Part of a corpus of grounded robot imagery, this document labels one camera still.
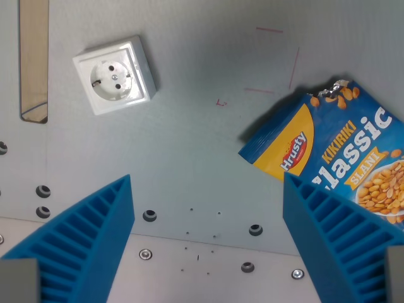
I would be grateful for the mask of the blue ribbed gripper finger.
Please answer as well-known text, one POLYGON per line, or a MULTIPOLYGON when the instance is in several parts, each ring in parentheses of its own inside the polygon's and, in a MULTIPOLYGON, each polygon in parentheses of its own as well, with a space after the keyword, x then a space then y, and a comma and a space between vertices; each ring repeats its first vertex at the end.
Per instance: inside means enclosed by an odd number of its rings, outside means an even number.
POLYGON ((290 173, 283 219, 321 302, 387 302, 384 257, 403 244, 400 229, 290 173))
POLYGON ((107 302, 135 221, 131 178, 64 210, 3 259, 36 259, 42 302, 107 302))

